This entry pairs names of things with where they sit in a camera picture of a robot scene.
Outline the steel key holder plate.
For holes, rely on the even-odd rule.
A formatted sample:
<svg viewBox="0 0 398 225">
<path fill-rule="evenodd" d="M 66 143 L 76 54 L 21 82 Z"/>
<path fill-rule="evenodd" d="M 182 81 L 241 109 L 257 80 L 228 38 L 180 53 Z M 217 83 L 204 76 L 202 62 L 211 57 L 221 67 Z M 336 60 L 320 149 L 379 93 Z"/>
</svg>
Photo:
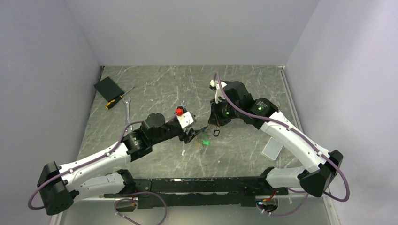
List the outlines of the steel key holder plate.
<svg viewBox="0 0 398 225">
<path fill-rule="evenodd" d="M 208 134 L 209 128 L 207 128 L 207 130 L 205 130 L 204 132 L 202 131 L 199 135 L 197 135 L 196 138 L 196 148 L 199 152 L 202 152 L 203 150 L 205 150 L 207 147 L 206 145 L 202 144 L 202 140 L 210 140 L 210 136 Z"/>
</svg>

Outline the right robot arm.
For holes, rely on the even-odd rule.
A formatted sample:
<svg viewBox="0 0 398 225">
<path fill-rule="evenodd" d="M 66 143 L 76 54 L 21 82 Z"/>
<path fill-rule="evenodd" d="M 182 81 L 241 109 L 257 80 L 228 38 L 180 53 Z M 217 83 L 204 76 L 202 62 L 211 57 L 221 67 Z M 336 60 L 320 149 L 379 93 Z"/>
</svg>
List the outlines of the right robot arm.
<svg viewBox="0 0 398 225">
<path fill-rule="evenodd" d="M 339 151 L 330 152 L 309 140 L 275 104 L 262 97 L 253 99 L 241 82 L 211 80 L 210 89 L 215 91 L 215 98 L 210 102 L 209 124 L 221 127 L 232 119 L 242 119 L 270 135 L 301 162 L 302 166 L 296 168 L 268 168 L 258 183 L 263 194 L 283 187 L 301 188 L 314 197 L 325 193 L 342 163 Z"/>
</svg>

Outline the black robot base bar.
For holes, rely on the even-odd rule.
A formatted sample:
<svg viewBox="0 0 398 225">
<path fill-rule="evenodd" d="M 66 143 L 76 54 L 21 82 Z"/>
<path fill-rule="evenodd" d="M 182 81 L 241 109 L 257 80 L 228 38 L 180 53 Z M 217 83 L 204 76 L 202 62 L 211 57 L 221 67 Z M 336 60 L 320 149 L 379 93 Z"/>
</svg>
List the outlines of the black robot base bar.
<svg viewBox="0 0 398 225">
<path fill-rule="evenodd" d="M 152 178 L 134 179 L 134 185 L 128 185 L 117 194 L 104 194 L 105 198 L 127 197 L 137 194 L 138 208 L 151 209 L 162 206 L 206 206 L 240 205 L 255 206 L 262 197 L 287 195 L 287 188 L 273 188 L 264 177 L 219 177 L 219 178 Z"/>
</svg>

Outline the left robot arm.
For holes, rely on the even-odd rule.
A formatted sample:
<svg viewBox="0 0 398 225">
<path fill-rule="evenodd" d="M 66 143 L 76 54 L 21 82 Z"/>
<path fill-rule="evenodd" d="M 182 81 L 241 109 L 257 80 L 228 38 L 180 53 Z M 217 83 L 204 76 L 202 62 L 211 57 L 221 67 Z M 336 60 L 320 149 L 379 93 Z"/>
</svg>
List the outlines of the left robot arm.
<svg viewBox="0 0 398 225">
<path fill-rule="evenodd" d="M 40 195 L 43 206 L 32 206 L 31 196 L 28 200 L 29 208 L 45 209 L 47 215 L 55 215 L 92 195 L 132 195 L 135 184 L 125 170 L 104 177 L 99 177 L 98 174 L 105 169 L 142 158 L 152 152 L 155 144 L 174 137 L 189 143 L 195 136 L 195 130 L 190 128 L 195 122 L 195 115 L 186 110 L 175 113 L 169 122 L 163 114 L 151 113 L 145 120 L 138 122 L 139 128 L 122 134 L 116 143 L 102 151 L 68 164 L 57 165 L 54 161 L 46 164 L 34 192 Z"/>
</svg>

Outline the green key tag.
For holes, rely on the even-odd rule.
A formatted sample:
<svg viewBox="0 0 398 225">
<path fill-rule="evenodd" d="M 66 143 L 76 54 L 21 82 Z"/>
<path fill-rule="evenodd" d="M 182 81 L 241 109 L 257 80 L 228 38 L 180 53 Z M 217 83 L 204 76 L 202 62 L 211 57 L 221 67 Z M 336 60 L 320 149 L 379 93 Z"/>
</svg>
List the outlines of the green key tag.
<svg viewBox="0 0 398 225">
<path fill-rule="evenodd" d="M 206 146 L 209 146 L 211 144 L 211 142 L 208 141 L 208 140 L 202 140 L 202 144 L 206 145 Z"/>
</svg>

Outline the large silver wrench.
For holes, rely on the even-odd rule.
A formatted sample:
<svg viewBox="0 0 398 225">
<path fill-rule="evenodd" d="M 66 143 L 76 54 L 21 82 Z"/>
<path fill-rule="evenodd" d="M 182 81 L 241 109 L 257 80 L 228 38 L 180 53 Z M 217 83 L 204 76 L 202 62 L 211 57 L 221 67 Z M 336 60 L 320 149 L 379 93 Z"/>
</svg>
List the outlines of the large silver wrench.
<svg viewBox="0 0 398 225">
<path fill-rule="evenodd" d="M 131 102 L 131 97 L 130 96 L 123 96 L 122 101 L 125 105 L 125 124 L 128 125 L 130 124 L 130 102 Z"/>
</svg>

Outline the aluminium rail right side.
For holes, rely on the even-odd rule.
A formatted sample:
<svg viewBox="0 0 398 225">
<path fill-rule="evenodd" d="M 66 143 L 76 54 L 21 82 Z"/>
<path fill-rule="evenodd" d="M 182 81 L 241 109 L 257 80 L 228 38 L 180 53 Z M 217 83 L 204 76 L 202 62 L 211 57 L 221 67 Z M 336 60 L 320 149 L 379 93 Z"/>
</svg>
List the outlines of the aluminium rail right side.
<svg viewBox="0 0 398 225">
<path fill-rule="evenodd" d="M 303 131 L 289 85 L 287 84 L 284 67 L 277 66 L 276 74 L 281 82 L 281 87 L 278 88 L 280 93 L 275 94 L 276 105 L 283 112 L 288 122 L 292 123 L 298 130 Z M 281 154 L 276 160 L 276 166 L 277 168 L 290 169 L 302 167 L 302 163 L 287 148 L 282 147 Z"/>
</svg>

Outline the yellow handled screwdriver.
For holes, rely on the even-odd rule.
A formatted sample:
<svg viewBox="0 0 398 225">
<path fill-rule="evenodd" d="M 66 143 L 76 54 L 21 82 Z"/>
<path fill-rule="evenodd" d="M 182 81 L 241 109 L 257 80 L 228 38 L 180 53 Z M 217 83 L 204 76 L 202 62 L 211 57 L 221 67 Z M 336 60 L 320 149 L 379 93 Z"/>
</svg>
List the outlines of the yellow handled screwdriver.
<svg viewBox="0 0 398 225">
<path fill-rule="evenodd" d="M 108 102 L 106 104 L 106 109 L 111 109 L 113 108 L 127 93 L 129 93 L 131 90 L 133 90 L 135 88 L 135 86 L 133 86 L 130 90 L 128 90 L 127 92 L 125 92 L 124 94 L 116 97 L 115 99 L 111 100 L 110 102 Z"/>
</svg>

